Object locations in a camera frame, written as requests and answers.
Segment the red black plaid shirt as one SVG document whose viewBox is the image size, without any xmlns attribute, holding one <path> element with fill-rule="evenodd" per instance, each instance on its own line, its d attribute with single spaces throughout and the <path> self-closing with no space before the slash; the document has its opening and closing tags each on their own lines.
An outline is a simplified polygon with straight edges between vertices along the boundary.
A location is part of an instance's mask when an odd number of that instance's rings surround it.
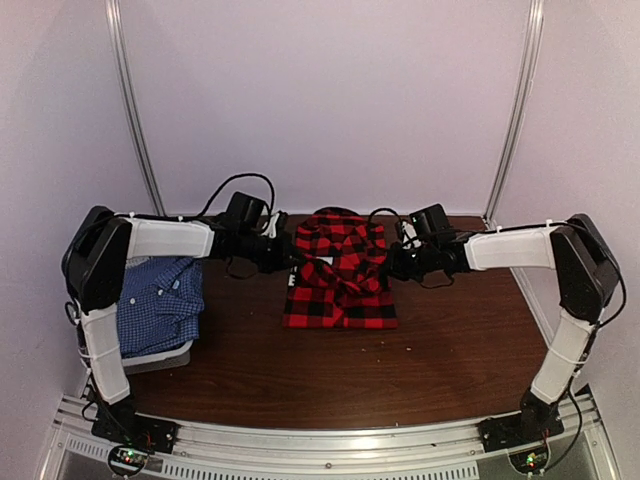
<svg viewBox="0 0 640 480">
<path fill-rule="evenodd" d="M 324 207 L 300 223 L 282 325 L 297 329 L 398 327 L 391 284 L 382 273 L 385 228 L 341 207 Z"/>
</svg>

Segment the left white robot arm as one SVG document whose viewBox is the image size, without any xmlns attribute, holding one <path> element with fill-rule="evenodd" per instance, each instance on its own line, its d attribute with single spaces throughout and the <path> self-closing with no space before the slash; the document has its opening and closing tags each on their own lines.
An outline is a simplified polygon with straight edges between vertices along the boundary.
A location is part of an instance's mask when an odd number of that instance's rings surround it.
<svg viewBox="0 0 640 480">
<path fill-rule="evenodd" d="M 79 334 L 79 351 L 99 398 L 115 405 L 130 395 L 116 326 L 129 264 L 163 257 L 241 258 L 261 273 L 286 270 L 304 257 L 285 223 L 283 212 L 271 215 L 265 230 L 259 230 L 227 212 L 159 218 L 92 208 L 64 253 L 61 270 L 69 295 L 65 309 Z"/>
</svg>

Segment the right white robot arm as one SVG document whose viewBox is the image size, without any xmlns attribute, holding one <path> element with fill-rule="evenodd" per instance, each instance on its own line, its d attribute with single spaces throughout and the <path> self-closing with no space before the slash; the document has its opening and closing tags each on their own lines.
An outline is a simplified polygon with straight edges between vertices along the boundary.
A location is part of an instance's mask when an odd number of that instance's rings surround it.
<svg viewBox="0 0 640 480">
<path fill-rule="evenodd" d="M 394 243 L 383 264 L 386 275 L 421 282 L 433 272 L 447 277 L 492 269 L 540 268 L 555 272 L 559 323 L 546 357 L 531 382 L 529 405 L 513 419 L 519 440 L 535 440 L 551 424 L 551 405 L 569 390 L 586 363 L 604 313 L 617 289 L 625 287 L 619 265 L 592 219 L 576 214 L 561 222 L 469 231 L 418 231 Z"/>
</svg>

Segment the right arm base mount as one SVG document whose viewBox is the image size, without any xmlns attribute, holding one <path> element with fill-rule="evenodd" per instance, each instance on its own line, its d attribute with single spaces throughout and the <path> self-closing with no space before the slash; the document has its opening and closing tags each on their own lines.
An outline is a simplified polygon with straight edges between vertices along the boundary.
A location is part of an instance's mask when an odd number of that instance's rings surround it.
<svg viewBox="0 0 640 480">
<path fill-rule="evenodd" d="M 562 434 L 564 426 L 558 406 L 558 400 L 546 403 L 527 390 L 521 398 L 518 412 L 489 417 L 477 425 L 484 451 L 511 449 Z"/>
</svg>

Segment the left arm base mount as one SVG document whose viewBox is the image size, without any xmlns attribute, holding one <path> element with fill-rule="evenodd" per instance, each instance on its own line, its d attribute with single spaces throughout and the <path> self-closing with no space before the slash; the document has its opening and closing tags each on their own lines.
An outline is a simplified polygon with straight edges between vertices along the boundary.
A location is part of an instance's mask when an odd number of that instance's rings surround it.
<svg viewBox="0 0 640 480">
<path fill-rule="evenodd" d="M 178 425 L 139 414 L 132 395 L 113 405 L 98 398 L 96 405 L 97 413 L 91 429 L 94 436 L 150 453 L 173 452 Z"/>
</svg>

